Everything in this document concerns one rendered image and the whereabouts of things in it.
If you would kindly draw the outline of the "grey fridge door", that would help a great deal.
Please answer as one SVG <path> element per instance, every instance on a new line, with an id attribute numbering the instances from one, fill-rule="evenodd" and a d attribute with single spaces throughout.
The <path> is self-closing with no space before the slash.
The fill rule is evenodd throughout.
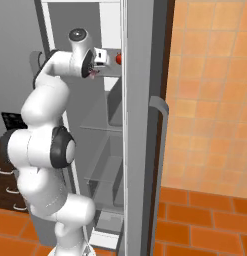
<path id="1" fill-rule="evenodd" d="M 42 50 L 34 0 L 0 0 L 0 135 L 1 113 L 19 113 L 32 91 L 29 56 Z"/>
<path id="2" fill-rule="evenodd" d="M 150 100 L 165 101 L 175 1 L 121 4 L 125 256 L 150 255 L 159 141 Z"/>

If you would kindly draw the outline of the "clear fridge drawer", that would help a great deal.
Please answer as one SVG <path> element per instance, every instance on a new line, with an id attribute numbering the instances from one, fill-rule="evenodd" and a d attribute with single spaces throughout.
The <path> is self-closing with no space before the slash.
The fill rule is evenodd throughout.
<path id="1" fill-rule="evenodd" d="M 99 145 L 85 174 L 89 196 L 98 210 L 122 213 L 123 138 L 120 132 L 108 132 Z"/>

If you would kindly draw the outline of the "black hob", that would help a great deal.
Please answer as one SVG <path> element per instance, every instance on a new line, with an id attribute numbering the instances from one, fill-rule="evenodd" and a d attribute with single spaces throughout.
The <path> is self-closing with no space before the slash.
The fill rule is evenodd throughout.
<path id="1" fill-rule="evenodd" d="M 7 130 L 27 128 L 27 125 L 18 113 L 2 112 L 1 116 Z"/>

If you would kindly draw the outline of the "grey fridge body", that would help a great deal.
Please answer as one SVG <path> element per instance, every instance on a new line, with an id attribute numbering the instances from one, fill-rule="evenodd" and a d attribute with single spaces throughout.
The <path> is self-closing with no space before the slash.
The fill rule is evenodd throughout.
<path id="1" fill-rule="evenodd" d="M 121 52 L 120 0 L 34 0 L 42 41 L 46 54 L 55 50 L 69 52 L 69 32 L 85 29 L 92 46 L 106 50 L 111 65 L 97 62 L 100 71 L 94 79 L 65 76 L 70 99 L 63 122 L 73 135 L 77 148 L 75 160 L 68 168 L 74 192 L 89 196 L 84 179 L 96 151 L 108 132 L 122 132 L 121 66 L 115 57 Z M 88 240 L 94 220 L 86 227 Z M 98 254 L 104 250 L 115 256 L 124 255 L 124 223 L 117 251 L 94 247 Z"/>

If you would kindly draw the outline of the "white fridge bottom bin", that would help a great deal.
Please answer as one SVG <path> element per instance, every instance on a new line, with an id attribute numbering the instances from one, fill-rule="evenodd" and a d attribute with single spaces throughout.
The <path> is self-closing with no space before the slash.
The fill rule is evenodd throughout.
<path id="1" fill-rule="evenodd" d="M 122 214 L 99 210 L 94 219 L 94 226 L 89 243 L 98 248 L 117 251 L 123 232 Z"/>

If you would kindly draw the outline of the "dark brown drawer cabinet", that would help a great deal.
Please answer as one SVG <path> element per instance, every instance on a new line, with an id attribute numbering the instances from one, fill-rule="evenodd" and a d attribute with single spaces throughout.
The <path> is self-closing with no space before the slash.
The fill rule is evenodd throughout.
<path id="1" fill-rule="evenodd" d="M 27 211 L 17 211 L 13 209 L 13 205 L 16 204 L 18 207 L 25 207 L 26 204 L 21 194 L 9 194 L 6 192 L 6 188 L 9 187 L 11 190 L 18 190 L 16 184 L 16 170 L 14 167 L 6 163 L 3 159 L 1 152 L 1 142 L 0 142 L 0 168 L 3 171 L 14 170 L 13 175 L 1 175 L 0 174 L 0 209 L 12 210 L 16 212 L 27 213 Z"/>

